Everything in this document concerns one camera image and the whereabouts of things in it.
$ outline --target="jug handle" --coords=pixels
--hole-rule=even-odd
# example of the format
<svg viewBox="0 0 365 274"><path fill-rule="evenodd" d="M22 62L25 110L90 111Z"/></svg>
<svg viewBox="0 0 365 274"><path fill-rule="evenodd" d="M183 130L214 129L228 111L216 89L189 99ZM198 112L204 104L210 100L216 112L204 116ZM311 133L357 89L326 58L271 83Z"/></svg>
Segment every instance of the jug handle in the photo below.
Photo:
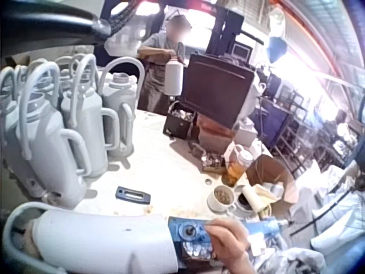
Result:
<svg viewBox="0 0 365 274"><path fill-rule="evenodd" d="M15 91L17 89L17 81L15 79L15 71L12 67L5 67L0 73L0 90L3 89L3 85L5 80L11 77L11 81L13 82L12 91L10 91L10 95L12 96L13 100L15 100Z"/></svg>
<svg viewBox="0 0 365 274"><path fill-rule="evenodd" d="M111 144L105 144L105 149L108 150L114 150L116 149L120 144L120 127L119 127L119 117L118 113L116 113L114 110L110 108L102 108L102 115L103 116L109 116L112 118L113 122L113 142Z"/></svg>
<svg viewBox="0 0 365 274"><path fill-rule="evenodd" d="M121 141L122 136L120 137L120 142L125 146L125 147L129 147L132 145L132 134L133 134L133 120L134 120L134 115L132 113L131 107L127 104L127 103L123 103L120 106L120 111L124 111L125 115L126 115L126 121L127 124L125 125L124 128L124 133L125 133L125 143L123 143Z"/></svg>
<svg viewBox="0 0 365 274"><path fill-rule="evenodd" d="M139 96L141 94L142 84L144 81L145 71L144 71L144 67L143 67L142 63L133 57L120 57L106 65L106 67L104 68L103 73L100 77L99 84L98 84L98 87L99 87L98 93L100 96L103 95L103 87L104 87L105 78L107 76L107 73L116 65L119 65L122 63L127 63L127 62L135 65L139 70L139 78L138 78L138 83L137 83L137 97L136 97L137 98L136 101L138 102Z"/></svg>
<svg viewBox="0 0 365 274"><path fill-rule="evenodd" d="M77 100L78 100L78 86L80 84L81 76L83 71L85 70L86 66L88 64L91 64L90 69L90 81L91 85L94 81L93 75L96 71L96 58L94 54L87 54L80 63L78 64L78 68L76 69L75 78L72 81L72 87L71 87L71 111L70 111L70 120L69 123L71 127L76 127L78 125L78 121L76 118L76 107L77 107Z"/></svg>
<svg viewBox="0 0 365 274"><path fill-rule="evenodd" d="M22 70L25 70L25 72L27 73L27 66L22 66L22 65L17 65L15 67L15 84L16 84L16 88L14 89L13 92L13 99L14 100L18 100L19 97L19 83L21 81L21 77L22 77Z"/></svg>
<svg viewBox="0 0 365 274"><path fill-rule="evenodd" d="M265 83L260 83L260 84L258 84L258 86L261 88L261 94L265 91L265 89L266 89L266 84Z"/></svg>
<svg viewBox="0 0 365 274"><path fill-rule="evenodd" d="M70 62L72 61L72 56L64 55L55 60L55 63L58 65L62 65L63 61L67 61L67 63L70 65Z"/></svg>
<svg viewBox="0 0 365 274"><path fill-rule="evenodd" d="M74 70L74 65L78 65L80 64L80 61L86 56L87 54L85 53L76 53L73 57L71 57L71 62L68 64L68 71L70 73L70 77L71 79L75 76L76 71ZM98 90L98 84L99 84L99 74L98 74L98 70L96 68L96 63L95 63L95 86L96 86L96 90Z"/></svg>
<svg viewBox="0 0 365 274"><path fill-rule="evenodd" d="M81 158L84 164L84 168L76 170L76 174L78 176L85 177L91 173L91 162L90 157L87 152L87 148L85 145L84 139L81 137L80 133L74 130L70 130L67 128L61 128L60 134L62 137L69 139L71 141L74 141L76 143L76 146L81 154Z"/></svg>
<svg viewBox="0 0 365 274"><path fill-rule="evenodd" d="M38 59L30 62L29 66L28 66L28 70L27 70L27 79L36 67L38 67L39 65L44 64L44 63L47 63L47 59L38 58Z"/></svg>
<svg viewBox="0 0 365 274"><path fill-rule="evenodd" d="M14 209L10 216L7 218L4 231L2 235L2 244L5 253L13 260L21 262L25 265L31 265L32 267L41 270L44 273L57 273L57 274L66 274L67 272L63 268L54 267L44 261L38 260L16 248L11 240L11 231L14 226L14 222L17 220L19 216L21 216L25 211L31 208L37 208L44 211L47 210L65 210L58 207L53 207L49 204L44 204L40 202L28 202L25 204L21 204L19 207Z"/></svg>
<svg viewBox="0 0 365 274"><path fill-rule="evenodd" d="M34 71L29 75L23 95L19 103L19 127L21 132L21 147L22 154L25 160L30 160L32 158L32 153L29 148L28 140L28 128L27 128L27 108L30 94L33 91L35 84L37 83L40 76L45 72L50 71L54 78L54 89L52 93L52 106L56 108L58 89L59 89L59 68L55 62L47 62L39 65L34 69Z"/></svg>

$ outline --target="black monitor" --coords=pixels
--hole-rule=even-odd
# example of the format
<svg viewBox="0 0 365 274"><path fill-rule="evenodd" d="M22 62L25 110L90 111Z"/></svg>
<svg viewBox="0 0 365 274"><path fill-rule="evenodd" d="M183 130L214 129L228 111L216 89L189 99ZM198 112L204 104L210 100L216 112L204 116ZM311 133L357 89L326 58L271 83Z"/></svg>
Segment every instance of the black monitor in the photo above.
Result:
<svg viewBox="0 0 365 274"><path fill-rule="evenodd" d="M234 42L232 46L228 48L227 53L244 63L248 63L251 58L252 47L239 42Z"/></svg>

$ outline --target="computer monitor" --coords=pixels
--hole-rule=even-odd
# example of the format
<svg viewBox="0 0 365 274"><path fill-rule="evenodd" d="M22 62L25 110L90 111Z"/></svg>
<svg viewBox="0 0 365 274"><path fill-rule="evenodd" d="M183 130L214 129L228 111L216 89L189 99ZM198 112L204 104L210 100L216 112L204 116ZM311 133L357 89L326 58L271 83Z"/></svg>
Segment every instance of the computer monitor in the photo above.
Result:
<svg viewBox="0 0 365 274"><path fill-rule="evenodd" d="M229 54L243 61L244 63L248 63L251 58L251 53L252 47L239 42L235 42L233 44L232 51Z"/></svg>

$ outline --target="mug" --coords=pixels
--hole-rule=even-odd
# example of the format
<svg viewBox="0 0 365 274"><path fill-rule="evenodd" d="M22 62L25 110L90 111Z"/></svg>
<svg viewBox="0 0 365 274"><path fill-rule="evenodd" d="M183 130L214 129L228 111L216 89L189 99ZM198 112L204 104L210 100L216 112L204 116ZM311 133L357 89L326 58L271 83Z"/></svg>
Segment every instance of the mug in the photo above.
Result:
<svg viewBox="0 0 365 274"><path fill-rule="evenodd" d="M229 204L223 204L215 196L216 191L223 191L229 198ZM236 200L236 195L230 187L221 185L214 188L214 190L209 194L206 202L210 210L216 213L227 213L230 214L232 211L237 209L234 201Z"/></svg>

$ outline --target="coffee cup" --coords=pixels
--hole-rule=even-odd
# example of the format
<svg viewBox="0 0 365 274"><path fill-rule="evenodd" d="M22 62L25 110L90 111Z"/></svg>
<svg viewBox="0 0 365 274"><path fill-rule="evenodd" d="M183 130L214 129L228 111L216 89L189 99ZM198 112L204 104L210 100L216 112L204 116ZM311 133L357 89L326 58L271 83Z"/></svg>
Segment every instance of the coffee cup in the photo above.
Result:
<svg viewBox="0 0 365 274"><path fill-rule="evenodd" d="M227 214L236 210L234 201L236 201L236 195L230 187L225 185L215 187L206 200L210 210Z"/></svg>

